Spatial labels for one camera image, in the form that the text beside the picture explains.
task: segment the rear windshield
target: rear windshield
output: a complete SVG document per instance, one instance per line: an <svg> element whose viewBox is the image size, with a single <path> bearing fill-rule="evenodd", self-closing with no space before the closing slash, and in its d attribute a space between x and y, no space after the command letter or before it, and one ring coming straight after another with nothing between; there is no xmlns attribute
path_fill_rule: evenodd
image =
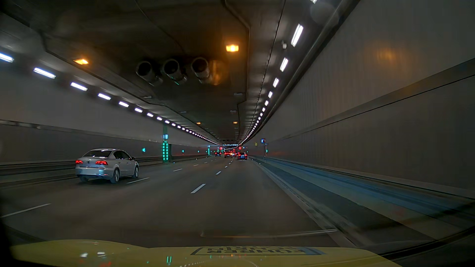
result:
<svg viewBox="0 0 475 267"><path fill-rule="evenodd" d="M87 152L86 154L84 154L83 157L105 157L105 158L107 158L111 154L111 152L112 151L110 151L110 150L104 150L104 151L91 150L91 151Z"/></svg>

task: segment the ceiling light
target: ceiling light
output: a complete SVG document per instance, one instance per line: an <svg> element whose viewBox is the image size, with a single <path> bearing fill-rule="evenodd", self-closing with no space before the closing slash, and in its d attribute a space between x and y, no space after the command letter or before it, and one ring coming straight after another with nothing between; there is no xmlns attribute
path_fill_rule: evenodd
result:
<svg viewBox="0 0 475 267"><path fill-rule="evenodd" d="M290 44L295 47L295 45L298 42L298 39L300 38L300 35L302 34L302 31L304 30L302 25L297 25L297 28L295 29L294 36L292 37L292 41L290 41Z"/></svg>
<svg viewBox="0 0 475 267"><path fill-rule="evenodd" d="M102 97L102 98L105 99L105 100L111 100L111 97L108 96L108 95L98 94L97 96L98 96L98 97Z"/></svg>
<svg viewBox="0 0 475 267"><path fill-rule="evenodd" d="M78 89L81 89L81 90L83 90L83 91L87 91L87 88L86 88L86 87L81 86L81 85L79 85L79 84L77 84L77 83L71 83L71 86L72 86L72 87L76 87L76 88L78 88Z"/></svg>
<svg viewBox="0 0 475 267"><path fill-rule="evenodd" d="M289 60L285 57L283 60L282 60L282 64L280 64L280 71L284 71L285 67L287 66L287 63L289 63Z"/></svg>
<svg viewBox="0 0 475 267"><path fill-rule="evenodd" d="M119 105L121 106L124 106L124 107L129 107L129 104L127 104L126 102L119 102Z"/></svg>
<svg viewBox="0 0 475 267"><path fill-rule="evenodd" d="M54 74L52 74L52 73L49 73L49 72L47 72L47 71L44 71L44 70L42 70L42 69L40 69L40 68L37 68L37 67L36 67L33 71L36 72L36 73L39 73L39 74L41 74L41 75L43 75L43 76L46 76L46 77L48 77L48 78L51 78L51 79L56 78L56 75L54 75Z"/></svg>
<svg viewBox="0 0 475 267"><path fill-rule="evenodd" d="M12 58L12 57L9 57L9 56L4 55L4 54L0 54L0 59L1 59L1 60L5 60L5 61L10 62L10 63L13 62L13 58Z"/></svg>
<svg viewBox="0 0 475 267"><path fill-rule="evenodd" d="M226 45L227 52L238 52L239 46L238 45Z"/></svg>
<svg viewBox="0 0 475 267"><path fill-rule="evenodd" d="M79 65L89 64L89 62L84 58L75 59L74 62L78 63Z"/></svg>

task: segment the yellow car hood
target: yellow car hood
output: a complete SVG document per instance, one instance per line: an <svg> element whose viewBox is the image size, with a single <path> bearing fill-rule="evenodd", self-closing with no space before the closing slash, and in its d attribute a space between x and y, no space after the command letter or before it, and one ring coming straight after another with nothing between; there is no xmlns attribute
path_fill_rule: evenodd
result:
<svg viewBox="0 0 475 267"><path fill-rule="evenodd" d="M11 247L16 259L77 267L399 266L357 248L280 246L143 248L98 240L57 240Z"/></svg>

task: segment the orange ceiling light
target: orange ceiling light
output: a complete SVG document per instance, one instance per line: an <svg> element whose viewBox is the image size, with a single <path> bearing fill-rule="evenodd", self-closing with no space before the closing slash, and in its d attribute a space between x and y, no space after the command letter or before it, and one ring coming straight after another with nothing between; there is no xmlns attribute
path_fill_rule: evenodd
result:
<svg viewBox="0 0 475 267"><path fill-rule="evenodd" d="M78 63L79 65L89 64L89 62L85 60L84 58L75 59L74 62Z"/></svg>
<svg viewBox="0 0 475 267"><path fill-rule="evenodd" d="M239 46L238 45L226 45L227 52L238 52Z"/></svg>

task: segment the tunnel wall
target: tunnel wall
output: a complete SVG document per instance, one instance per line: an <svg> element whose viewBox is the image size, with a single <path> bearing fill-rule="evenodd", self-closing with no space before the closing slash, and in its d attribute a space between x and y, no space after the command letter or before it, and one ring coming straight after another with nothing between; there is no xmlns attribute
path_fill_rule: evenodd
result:
<svg viewBox="0 0 475 267"><path fill-rule="evenodd" d="M162 154L160 122L6 67L0 68L0 81L0 163L70 160L100 147L135 157ZM180 151L201 152L208 145L172 127L168 134Z"/></svg>
<svg viewBox="0 0 475 267"><path fill-rule="evenodd" d="M474 12L362 0L249 153L474 190Z"/></svg>

